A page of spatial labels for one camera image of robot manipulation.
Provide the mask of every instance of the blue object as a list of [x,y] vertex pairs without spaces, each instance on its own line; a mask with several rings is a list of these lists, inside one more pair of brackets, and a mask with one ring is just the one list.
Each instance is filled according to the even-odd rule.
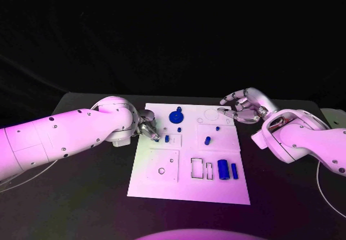
[[208,145],[208,143],[210,143],[210,140],[211,140],[211,139],[210,139],[210,137],[207,136],[207,137],[205,137],[205,139],[204,139],[204,142],[203,142],[203,144],[204,144],[204,145]]
[[227,160],[217,160],[217,177],[220,180],[229,179],[229,165]]
[[236,164],[231,163],[230,167],[231,167],[231,179],[237,179]]
[[184,120],[184,115],[181,114],[181,108],[177,107],[175,111],[168,114],[168,120],[172,124],[178,124]]

